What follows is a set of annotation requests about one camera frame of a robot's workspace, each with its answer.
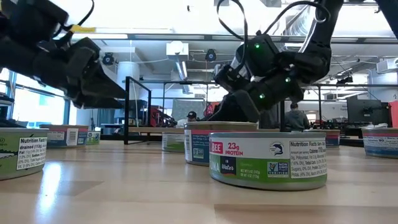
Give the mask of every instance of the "man in gray shirt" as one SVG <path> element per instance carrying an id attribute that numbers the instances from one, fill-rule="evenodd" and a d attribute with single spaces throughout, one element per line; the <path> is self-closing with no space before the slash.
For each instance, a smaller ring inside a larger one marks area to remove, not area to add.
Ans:
<path id="1" fill-rule="evenodd" d="M 291 110 L 285 114 L 286 128 L 289 131 L 303 131 L 304 129 L 309 129 L 310 122 L 308 121 L 307 115 L 299 111 L 299 105 L 292 103 L 290 109 Z"/>

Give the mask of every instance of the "can lid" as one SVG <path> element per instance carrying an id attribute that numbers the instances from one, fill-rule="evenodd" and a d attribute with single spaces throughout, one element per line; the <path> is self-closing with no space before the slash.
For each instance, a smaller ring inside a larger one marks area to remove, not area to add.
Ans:
<path id="1" fill-rule="evenodd" d="M 308 132 L 336 132 L 336 133 L 340 133 L 339 129 L 309 129 L 309 130 L 304 130 L 303 132 L 308 133 Z"/>
<path id="2" fill-rule="evenodd" d="M 210 137 L 212 138 L 325 138 L 326 133 L 238 132 L 238 133 L 210 133 Z"/>
<path id="3" fill-rule="evenodd" d="M 246 125 L 246 126 L 256 126 L 256 123 L 249 122 L 234 122 L 234 121 L 196 121 L 185 123 L 186 126 L 190 125 Z"/>
<path id="4" fill-rule="evenodd" d="M 56 124 L 41 124 L 40 127 L 43 128 L 59 128 L 59 127 L 63 127 L 63 128 L 88 128 L 87 125 L 69 125 L 69 124 L 60 124 L 60 125 L 56 125 Z"/>
<path id="5" fill-rule="evenodd" d="M 0 133 L 47 133 L 48 128 L 0 128 Z"/>
<path id="6" fill-rule="evenodd" d="M 398 128 L 361 128 L 362 130 L 372 131 L 372 130 L 383 130 L 383 131 L 397 131 Z"/>
<path id="7" fill-rule="evenodd" d="M 162 133 L 162 134 L 176 134 L 176 135 L 184 135 L 184 133 Z"/>

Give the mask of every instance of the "fish logo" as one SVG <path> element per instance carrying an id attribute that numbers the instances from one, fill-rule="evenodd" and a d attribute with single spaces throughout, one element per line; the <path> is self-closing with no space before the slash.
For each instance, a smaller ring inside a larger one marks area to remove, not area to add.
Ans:
<path id="1" fill-rule="evenodd" d="M 280 156 L 284 153 L 284 145 L 280 142 L 274 142 L 271 144 L 269 150 L 274 156 Z"/>

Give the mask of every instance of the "green tuna can label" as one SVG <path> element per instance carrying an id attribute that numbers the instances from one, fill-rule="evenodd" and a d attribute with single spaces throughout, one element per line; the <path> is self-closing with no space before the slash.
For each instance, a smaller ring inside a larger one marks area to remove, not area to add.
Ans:
<path id="1" fill-rule="evenodd" d="M 99 131 L 89 131 L 87 133 L 87 142 L 86 142 L 86 144 L 88 146 L 99 145 L 100 144 L 100 138 L 101 138 L 101 132 L 99 132 Z"/>
<path id="2" fill-rule="evenodd" d="M 324 182 L 326 173 L 325 138 L 210 138 L 213 177 L 284 184 Z"/>
<path id="3" fill-rule="evenodd" d="M 166 152 L 185 152 L 184 134 L 163 133 L 162 150 Z"/>
<path id="4" fill-rule="evenodd" d="M 20 172 L 28 174 L 30 169 L 44 165 L 47 149 L 47 133 L 1 133 L 0 179 L 17 177 Z"/>

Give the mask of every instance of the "person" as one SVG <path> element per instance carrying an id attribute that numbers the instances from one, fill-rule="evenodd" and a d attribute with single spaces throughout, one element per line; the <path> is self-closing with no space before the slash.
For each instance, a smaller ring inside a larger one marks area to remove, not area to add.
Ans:
<path id="1" fill-rule="evenodd" d="M 197 114 L 194 111 L 190 111 L 186 119 L 180 119 L 177 121 L 176 128 L 183 128 L 185 123 L 194 121 L 197 121 Z"/>
<path id="2" fill-rule="evenodd" d="M 303 131 L 310 129 L 310 122 L 304 112 L 299 111 L 299 105 L 292 103 L 290 111 L 285 114 L 286 128 L 290 131 Z"/>

